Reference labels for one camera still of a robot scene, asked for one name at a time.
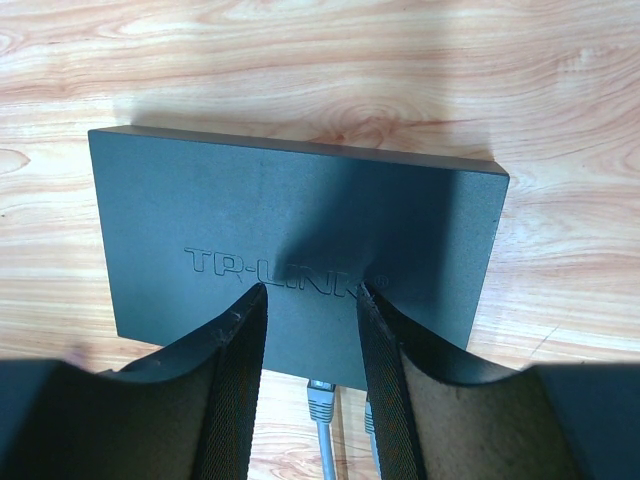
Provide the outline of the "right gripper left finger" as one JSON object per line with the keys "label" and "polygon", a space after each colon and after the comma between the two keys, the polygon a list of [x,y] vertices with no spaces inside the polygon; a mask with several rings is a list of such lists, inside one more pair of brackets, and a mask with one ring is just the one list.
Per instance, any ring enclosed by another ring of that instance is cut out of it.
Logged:
{"label": "right gripper left finger", "polygon": [[217,318],[118,371],[1,364],[5,479],[243,479],[267,330],[252,286]]}

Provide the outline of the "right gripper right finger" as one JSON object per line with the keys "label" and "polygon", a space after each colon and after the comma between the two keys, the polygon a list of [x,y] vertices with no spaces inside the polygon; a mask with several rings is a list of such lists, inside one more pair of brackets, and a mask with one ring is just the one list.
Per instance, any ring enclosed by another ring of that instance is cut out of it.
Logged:
{"label": "right gripper right finger", "polygon": [[639,367],[514,370],[467,352],[369,284],[357,315],[385,479],[635,479]]}

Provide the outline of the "black network switch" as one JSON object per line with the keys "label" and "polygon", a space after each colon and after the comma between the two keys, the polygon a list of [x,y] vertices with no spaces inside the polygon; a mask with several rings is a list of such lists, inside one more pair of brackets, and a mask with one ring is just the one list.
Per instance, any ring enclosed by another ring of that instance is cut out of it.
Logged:
{"label": "black network switch", "polygon": [[498,164],[142,126],[88,143],[121,337],[167,345],[261,283],[264,367],[364,389],[365,282],[468,344],[510,181]]}

